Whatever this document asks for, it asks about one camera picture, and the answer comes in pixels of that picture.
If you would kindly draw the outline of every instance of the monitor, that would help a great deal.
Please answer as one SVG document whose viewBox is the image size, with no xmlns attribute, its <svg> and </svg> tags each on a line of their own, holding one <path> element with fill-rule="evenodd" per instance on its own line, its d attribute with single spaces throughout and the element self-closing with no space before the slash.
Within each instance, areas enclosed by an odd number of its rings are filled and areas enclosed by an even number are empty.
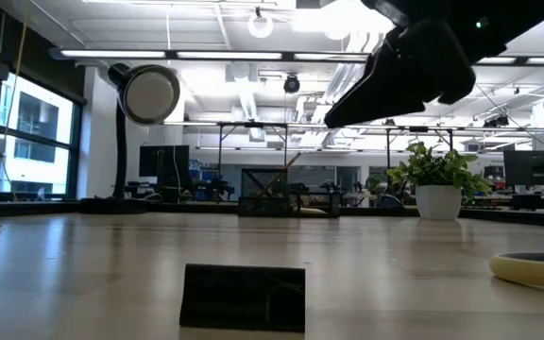
<svg viewBox="0 0 544 340">
<path fill-rule="evenodd" d="M 505 179 L 512 185 L 544 185 L 544 151 L 503 151 Z"/>
<path fill-rule="evenodd" d="M 140 146 L 140 177 L 157 177 L 160 185 L 173 186 L 177 177 L 188 183 L 189 160 L 188 145 Z"/>
<path fill-rule="evenodd" d="M 502 179 L 503 176 L 504 176 L 504 173 L 503 173 L 503 167 L 502 166 L 491 165 L 491 166 L 485 166 L 484 167 L 484 178 L 485 179 L 488 179 L 488 178 Z"/>
</svg>

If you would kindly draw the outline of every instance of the tape roll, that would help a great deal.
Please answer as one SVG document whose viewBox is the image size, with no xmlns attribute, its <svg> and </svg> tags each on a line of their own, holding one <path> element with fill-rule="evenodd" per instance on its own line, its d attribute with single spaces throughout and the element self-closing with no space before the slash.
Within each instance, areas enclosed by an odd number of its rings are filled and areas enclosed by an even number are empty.
<svg viewBox="0 0 544 340">
<path fill-rule="evenodd" d="M 499 279 L 544 287 L 544 251 L 495 255 L 490 269 Z"/>
</svg>

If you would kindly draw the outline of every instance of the wire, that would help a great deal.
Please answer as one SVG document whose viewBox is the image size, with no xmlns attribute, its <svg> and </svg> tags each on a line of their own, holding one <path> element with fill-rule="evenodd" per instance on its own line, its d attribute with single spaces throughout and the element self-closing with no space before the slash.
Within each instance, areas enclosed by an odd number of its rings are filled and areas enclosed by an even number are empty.
<svg viewBox="0 0 544 340">
<path fill-rule="evenodd" d="M 174 145 L 174 167 L 176 168 L 176 178 L 178 179 L 178 201 L 179 203 L 179 195 L 181 192 L 181 183 L 179 181 L 179 171 L 178 171 L 178 163 L 176 162 L 176 146 Z"/>
<path fill-rule="evenodd" d="M 9 115 L 11 114 L 11 107 L 13 106 L 13 99 L 14 99 L 14 94 L 16 93 L 16 84 L 17 84 L 17 81 L 18 81 L 18 75 L 20 75 L 20 66 L 22 64 L 22 58 L 23 58 L 23 51 L 24 51 L 24 48 L 25 48 L 25 39 L 26 39 L 26 23 L 28 21 L 28 10 L 25 8 L 25 17 L 23 18 L 23 31 L 22 31 L 22 36 L 21 36 L 21 40 L 20 40 L 20 46 L 19 46 L 19 50 L 18 50 L 18 58 L 17 58 L 17 62 L 16 62 L 16 77 L 14 78 L 14 86 L 12 88 L 12 97 L 11 97 L 11 105 L 9 106 L 9 110 L 8 110 L 8 118 L 6 120 L 6 130 L 4 132 L 4 152 L 5 152 L 5 148 L 6 148 L 6 141 L 7 141 L 7 137 L 8 137 L 8 127 L 9 127 Z M 10 187 L 10 192 L 12 194 L 12 196 L 14 197 L 14 200 L 17 200 L 17 197 L 16 197 L 16 194 L 14 193 L 14 189 L 13 189 L 13 186 L 11 185 L 11 180 L 9 179 L 9 175 L 8 175 L 8 170 L 6 169 L 6 157 L 4 155 L 4 158 L 0 161 L 0 179 L 1 179 L 1 169 L 3 168 L 3 172 L 4 172 L 4 175 L 6 177 L 6 180 L 8 181 L 9 183 L 9 187 Z"/>
<path fill-rule="evenodd" d="M 509 116 L 509 114 L 507 114 L 507 112 L 505 112 L 504 110 L 502 110 L 499 105 L 497 105 L 497 103 L 495 103 L 494 100 L 492 100 L 488 94 L 486 94 L 486 92 L 484 90 L 482 90 L 482 87 L 480 87 L 480 85 L 478 85 L 476 83 L 476 87 L 478 88 L 478 90 L 480 90 L 480 92 L 482 92 L 482 94 L 492 103 L 492 105 L 495 106 L 495 109 L 499 110 L 502 114 L 505 115 L 505 117 L 507 117 L 507 119 L 509 119 L 513 124 L 515 124 L 516 126 L 518 126 L 518 128 L 520 128 L 521 130 L 523 130 L 524 132 L 526 132 L 530 137 L 532 137 L 532 139 L 534 139 L 535 141 L 541 143 L 542 145 L 544 145 L 544 142 L 541 141 L 538 137 L 536 137 L 533 133 L 531 133 L 526 127 L 523 127 L 521 126 L 520 124 L 518 124 L 518 122 L 516 122 L 515 119 L 511 118 L 511 116 Z"/>
</svg>

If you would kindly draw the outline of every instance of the desk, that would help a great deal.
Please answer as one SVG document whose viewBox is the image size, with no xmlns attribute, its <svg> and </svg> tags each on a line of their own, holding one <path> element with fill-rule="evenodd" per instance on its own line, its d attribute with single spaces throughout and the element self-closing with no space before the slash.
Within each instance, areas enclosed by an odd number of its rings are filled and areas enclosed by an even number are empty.
<svg viewBox="0 0 544 340">
<path fill-rule="evenodd" d="M 305 267 L 307 339 L 544 338 L 544 291 L 488 268 L 496 253 L 543 250 L 543 227 L 155 212 L 0 224 L 0 339 L 304 338 L 181 328 L 194 262 Z"/>
</svg>

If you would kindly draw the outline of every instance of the window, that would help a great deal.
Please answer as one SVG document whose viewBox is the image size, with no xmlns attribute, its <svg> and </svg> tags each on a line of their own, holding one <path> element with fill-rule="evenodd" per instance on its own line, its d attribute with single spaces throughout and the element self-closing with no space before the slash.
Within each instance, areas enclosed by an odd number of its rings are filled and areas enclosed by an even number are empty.
<svg viewBox="0 0 544 340">
<path fill-rule="evenodd" d="M 38 193 L 43 188 L 46 194 L 67 193 L 69 150 L 14 136 L 4 142 L 1 133 L 0 150 L 6 155 L 5 171 L 0 162 L 0 191 Z"/>
<path fill-rule="evenodd" d="M 73 102 L 22 77 L 12 95 L 14 79 L 9 75 L 1 84 L 0 126 L 69 144 Z"/>
<path fill-rule="evenodd" d="M 53 163 L 56 160 L 56 149 L 53 146 L 16 140 L 14 158 Z"/>
<path fill-rule="evenodd" d="M 78 158 L 76 109 L 70 100 L 20 76 L 10 74 L 1 83 L 1 192 L 74 195 L 71 178 L 77 169 L 69 165 Z"/>
</svg>

